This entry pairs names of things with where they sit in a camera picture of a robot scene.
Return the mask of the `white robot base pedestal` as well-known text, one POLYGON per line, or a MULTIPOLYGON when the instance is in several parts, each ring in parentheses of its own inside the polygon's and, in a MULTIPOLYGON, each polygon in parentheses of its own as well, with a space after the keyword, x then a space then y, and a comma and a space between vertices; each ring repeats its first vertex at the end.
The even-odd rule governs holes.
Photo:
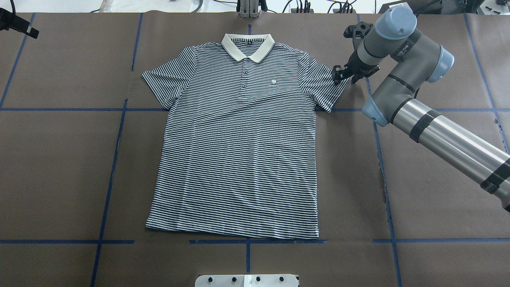
POLYGON ((234 274, 200 275, 195 287, 299 287, 300 281, 293 274, 234 274))

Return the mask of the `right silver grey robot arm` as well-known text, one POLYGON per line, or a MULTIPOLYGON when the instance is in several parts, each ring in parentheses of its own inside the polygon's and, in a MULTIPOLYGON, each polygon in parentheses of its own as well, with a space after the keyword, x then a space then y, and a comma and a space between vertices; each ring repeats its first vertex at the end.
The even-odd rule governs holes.
POLYGON ((510 204, 509 154, 476 136, 416 97, 424 83, 435 83, 450 71, 454 56, 417 28, 406 6, 389 8, 374 24, 360 21, 343 35, 354 48, 345 65, 333 68, 336 84, 352 84, 379 71, 386 57, 396 66, 373 91, 362 113, 377 125, 392 124, 468 176, 488 194, 510 204))

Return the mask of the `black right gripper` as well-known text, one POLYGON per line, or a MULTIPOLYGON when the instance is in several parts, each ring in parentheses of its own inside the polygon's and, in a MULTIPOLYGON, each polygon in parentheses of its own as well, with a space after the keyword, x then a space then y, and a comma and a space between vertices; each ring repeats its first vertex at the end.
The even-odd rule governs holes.
POLYGON ((345 66, 335 65, 333 67, 333 82, 340 85, 344 80, 351 78, 351 83, 355 84, 362 78, 371 77, 380 70, 379 64, 368 64, 358 55, 358 47, 362 44, 365 36, 371 31, 373 24, 367 22, 358 22, 346 27, 343 32, 344 38, 352 39, 354 52, 349 57, 345 66))

